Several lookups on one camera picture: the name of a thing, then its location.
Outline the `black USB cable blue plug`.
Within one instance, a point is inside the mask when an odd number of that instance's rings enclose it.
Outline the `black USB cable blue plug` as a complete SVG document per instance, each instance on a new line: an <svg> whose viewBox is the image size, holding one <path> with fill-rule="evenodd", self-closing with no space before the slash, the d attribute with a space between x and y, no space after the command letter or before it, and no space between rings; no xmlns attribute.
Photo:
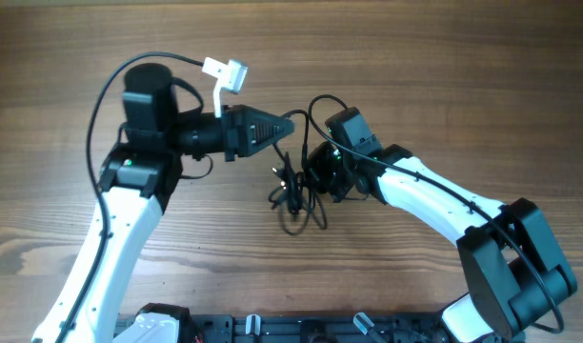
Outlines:
<svg viewBox="0 0 583 343"><path fill-rule="evenodd" d="M307 185L302 172L296 172L292 168L287 153L282 157L282 162L282 168L273 169L275 175L281 179L279 186L268 196L271 208L277 210L279 228L289 236L297 236L307 228L309 221L313 220L319 230L326 230L328 218L316 191ZM302 212L306 215L297 229L287 225L285 213L291 217L292 222L296 222Z"/></svg>

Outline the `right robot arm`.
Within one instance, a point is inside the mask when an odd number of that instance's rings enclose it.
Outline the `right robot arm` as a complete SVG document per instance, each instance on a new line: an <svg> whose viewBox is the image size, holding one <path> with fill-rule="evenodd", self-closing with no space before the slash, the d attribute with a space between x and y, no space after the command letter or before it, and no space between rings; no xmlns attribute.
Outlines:
<svg viewBox="0 0 583 343"><path fill-rule="evenodd" d="M576 293L570 263L543 212L530 200L511 204L467 191L398 146L383 147L357 108L326 122L329 137L303 157L306 180L341 201L351 188L415 216L457 249L468 291L440 314L458 342L512 340Z"/></svg>

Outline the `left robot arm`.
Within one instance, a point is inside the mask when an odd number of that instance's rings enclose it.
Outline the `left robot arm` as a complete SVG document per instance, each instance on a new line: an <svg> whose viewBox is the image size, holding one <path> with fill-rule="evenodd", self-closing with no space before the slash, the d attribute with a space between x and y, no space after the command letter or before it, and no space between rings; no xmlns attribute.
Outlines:
<svg viewBox="0 0 583 343"><path fill-rule="evenodd" d="M162 64L133 58L120 67L126 120L101 171L90 176L97 198L90 229L32 341L203 341L189 310L180 306L150 303L123 332L115 330L140 252L185 176L182 156L201 160L223 153L227 161L249 157L293 133L294 124L245 105L221 104L221 91L240 91L245 65L208 58L200 66L216 79L213 112L202 105L181 112L175 90L196 90Z"/></svg>

